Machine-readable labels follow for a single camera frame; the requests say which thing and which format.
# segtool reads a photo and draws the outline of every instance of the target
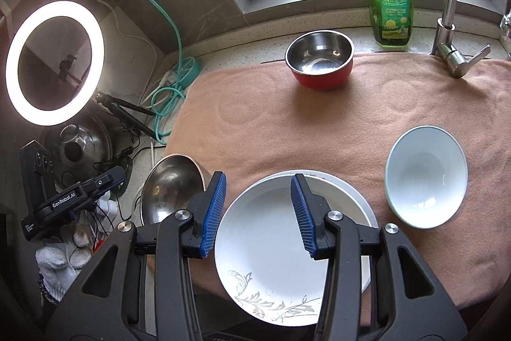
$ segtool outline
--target faucet handle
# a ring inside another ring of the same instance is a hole
[[[466,61],[463,58],[463,62],[458,64],[456,68],[454,68],[454,71],[452,73],[452,76],[455,79],[460,79],[465,74],[468,73],[468,71],[476,65],[479,61],[481,61],[484,57],[486,57],[491,52],[490,45],[485,46],[481,51],[479,51],[477,54],[475,54],[470,60]]]

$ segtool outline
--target ring light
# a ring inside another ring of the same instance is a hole
[[[19,86],[18,64],[21,50],[30,34],[44,21],[55,17],[68,17],[80,23],[90,39],[91,61],[89,74],[78,94],[64,107],[56,110],[41,110],[32,106],[23,96]],[[94,94],[103,68],[105,48],[103,34],[94,15],[82,5],[70,1],[57,1],[40,7],[20,26],[12,40],[6,63],[6,84],[9,98],[26,120],[41,126],[58,125],[77,114]]]

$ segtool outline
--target stainless steel bowl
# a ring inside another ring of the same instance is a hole
[[[186,208],[193,195],[208,187],[211,174],[187,155],[166,156],[151,170],[142,190],[142,224],[160,223]]]
[[[328,74],[342,67],[353,56],[353,43],[342,33],[314,31],[300,36],[288,48],[289,65],[303,74]]]
[[[113,156],[110,134],[93,112],[82,111],[67,122],[50,127],[42,145],[52,154],[56,180],[62,189],[94,178],[98,175],[95,164]]]
[[[346,82],[353,67],[353,42],[329,29],[295,39],[285,55],[295,78],[306,87],[329,90]]]

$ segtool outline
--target kitchen faucet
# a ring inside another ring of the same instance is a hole
[[[431,53],[442,58],[452,77],[459,79],[484,57],[490,53],[490,46],[487,45],[472,58],[467,60],[452,44],[454,35],[454,12],[456,11],[456,0],[446,0],[444,13],[438,20],[436,26],[435,41]]]

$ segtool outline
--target metal screw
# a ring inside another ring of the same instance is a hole
[[[342,213],[340,211],[337,211],[337,210],[330,211],[328,213],[328,218],[330,220],[334,220],[334,221],[342,220]]]
[[[186,220],[190,217],[190,212],[188,210],[179,210],[174,215],[178,220]]]
[[[388,223],[385,224],[385,231],[389,234],[396,234],[399,231],[399,228],[394,223]]]
[[[131,230],[131,223],[129,221],[121,221],[118,226],[117,230],[125,232]]]

